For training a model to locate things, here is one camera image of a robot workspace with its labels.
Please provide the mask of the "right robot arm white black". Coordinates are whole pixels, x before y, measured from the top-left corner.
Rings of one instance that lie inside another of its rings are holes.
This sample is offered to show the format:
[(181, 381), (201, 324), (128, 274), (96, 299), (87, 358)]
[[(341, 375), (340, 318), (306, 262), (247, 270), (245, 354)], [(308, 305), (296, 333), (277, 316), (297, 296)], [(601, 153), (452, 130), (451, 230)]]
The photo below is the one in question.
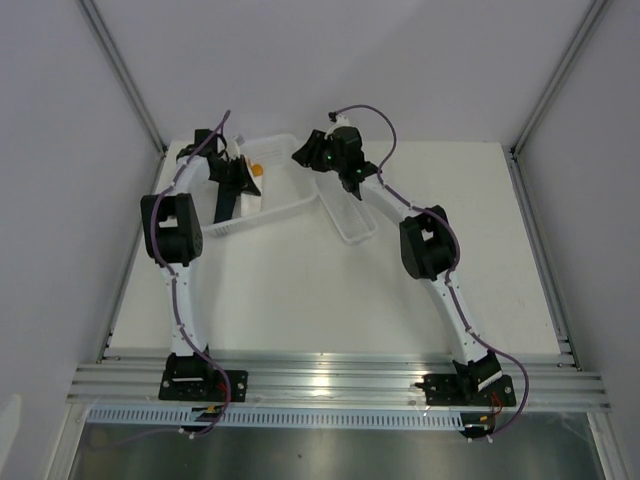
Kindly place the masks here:
[(463, 299), (456, 269), (460, 246), (446, 212), (436, 205), (414, 207), (380, 180), (379, 168), (365, 158), (358, 129), (314, 130), (292, 159), (314, 172), (337, 174), (342, 188), (381, 212), (397, 226), (400, 258), (407, 274), (421, 282), (445, 322), (457, 394), (467, 404), (489, 396), (503, 371), (496, 354), (480, 339)]

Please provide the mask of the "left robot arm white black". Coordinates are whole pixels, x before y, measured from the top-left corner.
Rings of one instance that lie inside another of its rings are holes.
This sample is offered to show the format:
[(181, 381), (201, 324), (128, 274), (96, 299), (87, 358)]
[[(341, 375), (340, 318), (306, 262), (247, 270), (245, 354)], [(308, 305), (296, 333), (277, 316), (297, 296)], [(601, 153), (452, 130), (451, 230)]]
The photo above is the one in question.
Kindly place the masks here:
[(225, 138), (221, 126), (197, 129), (193, 142), (176, 156), (168, 186), (140, 200), (145, 248), (170, 298), (171, 353), (162, 385), (182, 387), (197, 400), (209, 398), (225, 374), (209, 356), (208, 334), (196, 310), (194, 282), (204, 235), (193, 194), (208, 182), (218, 186), (214, 221), (221, 223), (233, 217), (242, 196), (261, 199), (261, 177), (261, 167), (240, 152), (235, 140)]

